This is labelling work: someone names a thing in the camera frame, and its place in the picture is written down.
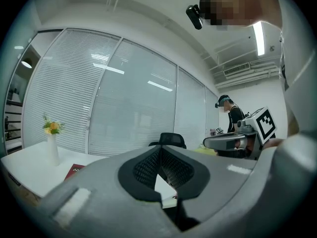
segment vase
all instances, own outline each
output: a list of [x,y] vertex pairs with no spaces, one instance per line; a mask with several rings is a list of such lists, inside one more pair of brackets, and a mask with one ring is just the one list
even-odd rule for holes
[[59,165],[59,156],[56,143],[56,134],[48,134],[48,157],[53,166]]

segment white desk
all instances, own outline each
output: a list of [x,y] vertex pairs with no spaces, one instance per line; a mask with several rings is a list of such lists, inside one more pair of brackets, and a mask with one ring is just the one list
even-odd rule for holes
[[[47,142],[41,142],[1,158],[8,172],[25,188],[39,197],[46,196],[50,190],[62,183],[73,164],[86,166],[94,161],[107,158],[58,147],[60,164],[53,166],[48,162],[46,149]],[[168,199],[169,203],[166,207],[171,207],[170,198],[176,194],[176,191],[159,175],[155,191],[161,193],[162,200]]]

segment air conditioning vent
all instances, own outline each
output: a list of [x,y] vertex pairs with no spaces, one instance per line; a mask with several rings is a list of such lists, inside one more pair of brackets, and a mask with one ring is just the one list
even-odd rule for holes
[[232,67],[230,69],[224,70],[223,74],[227,77],[227,76],[238,74],[238,73],[241,73],[243,71],[250,70],[250,69],[251,69],[250,63],[247,62],[247,63],[241,64],[241,65]]

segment book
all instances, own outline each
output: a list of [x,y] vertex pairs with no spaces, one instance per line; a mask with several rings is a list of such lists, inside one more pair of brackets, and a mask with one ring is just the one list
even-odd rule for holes
[[79,164],[73,164],[70,168],[70,170],[68,171],[66,177],[64,180],[66,180],[67,178],[69,178],[70,176],[72,176],[74,173],[78,172],[79,170],[81,170],[83,167],[83,165],[79,165]]

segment ceiling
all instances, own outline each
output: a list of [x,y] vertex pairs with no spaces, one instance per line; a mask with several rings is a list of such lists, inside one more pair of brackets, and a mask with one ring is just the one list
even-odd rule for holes
[[[61,0],[55,0],[53,5],[37,6],[42,23],[50,18],[52,7],[58,7]],[[81,2],[107,3],[107,0],[62,0],[65,4]],[[214,26],[203,26],[196,30],[188,19],[185,10],[188,5],[199,0],[118,0],[117,7],[132,10],[151,18],[185,40],[200,56],[215,78],[216,83],[226,80],[222,71],[245,62],[266,59],[279,65],[281,55],[280,31],[267,23],[263,23],[265,54],[257,56],[257,44],[253,27],[228,27],[217,29]],[[110,0],[114,7],[116,0]]]

